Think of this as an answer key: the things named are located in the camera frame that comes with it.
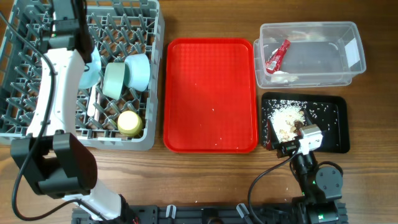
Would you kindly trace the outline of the rice and meat leftovers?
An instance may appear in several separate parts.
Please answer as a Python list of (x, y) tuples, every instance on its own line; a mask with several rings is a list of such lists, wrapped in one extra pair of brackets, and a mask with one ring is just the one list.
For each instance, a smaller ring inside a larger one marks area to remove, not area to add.
[(298, 125), (304, 124), (304, 114), (299, 105), (277, 105), (270, 117), (279, 142), (292, 141), (298, 135)]

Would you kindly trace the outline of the large light blue plate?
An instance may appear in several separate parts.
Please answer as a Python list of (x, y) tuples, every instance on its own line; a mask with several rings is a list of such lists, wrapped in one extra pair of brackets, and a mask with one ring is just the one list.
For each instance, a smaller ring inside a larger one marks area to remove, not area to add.
[(85, 65), (85, 70), (80, 78), (79, 89), (91, 88), (100, 78), (101, 57), (97, 48), (91, 53), (91, 62)]

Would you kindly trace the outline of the green saucer bowl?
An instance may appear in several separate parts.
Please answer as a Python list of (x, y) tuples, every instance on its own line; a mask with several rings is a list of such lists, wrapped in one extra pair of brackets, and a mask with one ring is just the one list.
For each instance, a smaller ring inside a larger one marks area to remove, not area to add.
[(111, 62), (107, 64), (102, 89), (105, 96), (114, 100), (120, 99), (124, 85), (125, 71), (125, 64), (122, 62)]

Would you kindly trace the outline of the light blue small bowl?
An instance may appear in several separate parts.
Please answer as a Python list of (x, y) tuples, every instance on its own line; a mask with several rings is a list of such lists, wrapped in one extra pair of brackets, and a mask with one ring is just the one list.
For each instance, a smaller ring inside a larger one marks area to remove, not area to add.
[(125, 65), (128, 73), (125, 75), (124, 84), (137, 91), (146, 90), (150, 80), (150, 62), (146, 54), (127, 56)]

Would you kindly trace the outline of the red snack wrapper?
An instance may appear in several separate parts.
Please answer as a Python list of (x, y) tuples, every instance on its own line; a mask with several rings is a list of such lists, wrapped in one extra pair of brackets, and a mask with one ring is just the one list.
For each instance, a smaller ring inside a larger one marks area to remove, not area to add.
[(271, 56), (265, 62), (265, 69), (267, 73), (273, 74), (275, 72), (280, 71), (283, 59), (290, 45), (291, 42), (285, 39), (282, 45), (271, 53)]

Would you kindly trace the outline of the yellow plastic cup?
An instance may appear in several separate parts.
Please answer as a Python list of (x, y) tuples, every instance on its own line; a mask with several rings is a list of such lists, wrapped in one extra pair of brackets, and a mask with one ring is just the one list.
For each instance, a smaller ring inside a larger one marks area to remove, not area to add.
[(118, 116), (118, 130), (127, 137), (134, 137), (143, 128), (143, 122), (139, 115), (133, 111), (124, 111)]

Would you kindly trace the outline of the white plastic spoon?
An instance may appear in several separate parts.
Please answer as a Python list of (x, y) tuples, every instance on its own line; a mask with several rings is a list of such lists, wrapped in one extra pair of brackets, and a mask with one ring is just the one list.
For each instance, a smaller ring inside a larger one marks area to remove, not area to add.
[(87, 106), (87, 116), (95, 115), (94, 103), (96, 102), (96, 86), (97, 84), (94, 84), (91, 88), (90, 98)]

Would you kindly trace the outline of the white plastic fork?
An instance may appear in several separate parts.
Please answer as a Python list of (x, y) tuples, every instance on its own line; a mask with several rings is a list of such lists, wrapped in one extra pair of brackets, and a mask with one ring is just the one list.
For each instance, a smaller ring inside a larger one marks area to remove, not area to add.
[[(97, 105), (101, 104), (101, 97), (99, 93), (96, 95), (96, 104)], [(99, 118), (100, 118), (100, 111), (97, 107), (95, 107), (94, 120), (99, 121)]]

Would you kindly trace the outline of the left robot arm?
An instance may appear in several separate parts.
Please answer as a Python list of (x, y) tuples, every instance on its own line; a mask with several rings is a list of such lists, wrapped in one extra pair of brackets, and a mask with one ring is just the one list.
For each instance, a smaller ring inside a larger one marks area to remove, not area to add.
[(85, 1), (52, 1), (52, 22), (33, 50), (42, 75), (34, 116), (10, 154), (37, 195), (74, 203), (100, 223), (133, 223), (125, 198), (98, 179), (94, 155), (78, 140), (75, 110), (80, 78), (94, 50)]

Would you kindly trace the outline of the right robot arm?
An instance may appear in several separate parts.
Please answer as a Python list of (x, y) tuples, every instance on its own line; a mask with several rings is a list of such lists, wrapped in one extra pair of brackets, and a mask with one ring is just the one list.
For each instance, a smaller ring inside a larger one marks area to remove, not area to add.
[(270, 119), (266, 123), (268, 146), (277, 151), (278, 158), (287, 158), (281, 164), (289, 164), (302, 196), (265, 209), (279, 214), (282, 223), (346, 223), (345, 204), (338, 202), (342, 198), (343, 169), (334, 162), (317, 162), (313, 153), (322, 147), (325, 131), (307, 118), (293, 140), (280, 142)]

